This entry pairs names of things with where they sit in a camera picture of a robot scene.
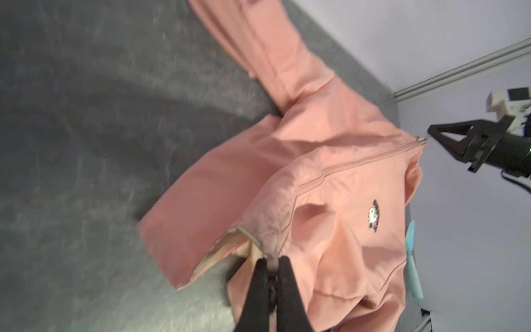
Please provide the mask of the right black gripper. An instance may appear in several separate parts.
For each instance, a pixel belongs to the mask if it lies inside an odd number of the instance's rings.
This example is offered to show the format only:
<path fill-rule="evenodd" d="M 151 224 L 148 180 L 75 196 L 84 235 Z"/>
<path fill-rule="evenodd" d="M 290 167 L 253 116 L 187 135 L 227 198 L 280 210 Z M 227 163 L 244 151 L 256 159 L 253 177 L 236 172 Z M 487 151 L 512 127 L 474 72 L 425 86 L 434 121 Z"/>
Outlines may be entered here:
<path fill-rule="evenodd" d="M 530 176 L 530 137 L 516 136 L 507 130 L 513 116 L 499 122 L 471 120 L 460 123 L 433 124 L 427 133 L 462 163 L 471 163 L 468 170 L 477 173 L 490 165 L 515 177 Z"/>

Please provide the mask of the pink Snoopy zip jacket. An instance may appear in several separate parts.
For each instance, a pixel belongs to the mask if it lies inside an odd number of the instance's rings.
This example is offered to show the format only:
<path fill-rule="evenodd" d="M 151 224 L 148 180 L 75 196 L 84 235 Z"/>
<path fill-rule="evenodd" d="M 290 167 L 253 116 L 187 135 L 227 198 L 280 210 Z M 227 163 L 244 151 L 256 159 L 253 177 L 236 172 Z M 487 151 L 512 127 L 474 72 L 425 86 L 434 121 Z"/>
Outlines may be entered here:
<path fill-rule="evenodd" d="M 280 110 L 206 153 L 138 232 L 182 289 L 229 255 L 235 318 L 257 261 L 287 256 L 316 331 L 394 331 L 406 304 L 405 208 L 424 143 L 309 51 L 280 1 L 191 1 Z"/>

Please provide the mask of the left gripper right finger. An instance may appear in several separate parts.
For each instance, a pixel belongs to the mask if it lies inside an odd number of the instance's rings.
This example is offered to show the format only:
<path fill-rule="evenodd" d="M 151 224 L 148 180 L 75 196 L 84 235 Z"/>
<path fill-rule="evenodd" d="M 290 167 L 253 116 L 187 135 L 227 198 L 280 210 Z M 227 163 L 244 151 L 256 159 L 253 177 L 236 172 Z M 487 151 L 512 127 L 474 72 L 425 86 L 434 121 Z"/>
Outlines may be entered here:
<path fill-rule="evenodd" d="M 286 256 L 279 258 L 277 270 L 277 331 L 314 332 L 305 312 L 291 261 Z"/>

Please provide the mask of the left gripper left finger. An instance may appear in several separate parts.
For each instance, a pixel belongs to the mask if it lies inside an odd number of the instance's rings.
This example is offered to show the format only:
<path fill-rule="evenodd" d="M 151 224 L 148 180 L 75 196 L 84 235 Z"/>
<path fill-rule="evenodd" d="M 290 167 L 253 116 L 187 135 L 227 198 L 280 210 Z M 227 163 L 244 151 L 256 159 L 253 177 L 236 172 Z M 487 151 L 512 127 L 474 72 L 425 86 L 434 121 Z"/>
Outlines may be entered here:
<path fill-rule="evenodd" d="M 270 274 L 267 259 L 259 259 L 234 332 L 267 332 L 270 315 Z"/>

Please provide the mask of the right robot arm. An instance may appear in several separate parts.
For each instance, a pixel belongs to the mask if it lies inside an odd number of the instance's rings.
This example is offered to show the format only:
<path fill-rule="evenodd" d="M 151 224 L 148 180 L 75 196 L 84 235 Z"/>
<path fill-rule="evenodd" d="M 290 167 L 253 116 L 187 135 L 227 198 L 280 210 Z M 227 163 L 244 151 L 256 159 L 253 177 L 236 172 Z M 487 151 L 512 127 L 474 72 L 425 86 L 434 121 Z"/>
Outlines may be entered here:
<path fill-rule="evenodd" d="M 530 178 L 530 138 L 507 131 L 515 119 L 433 124 L 427 133 L 455 160 L 468 164 L 470 172 L 477 173 L 483 165 L 495 167 L 504 180 L 529 192 L 530 187 L 518 179 Z"/>

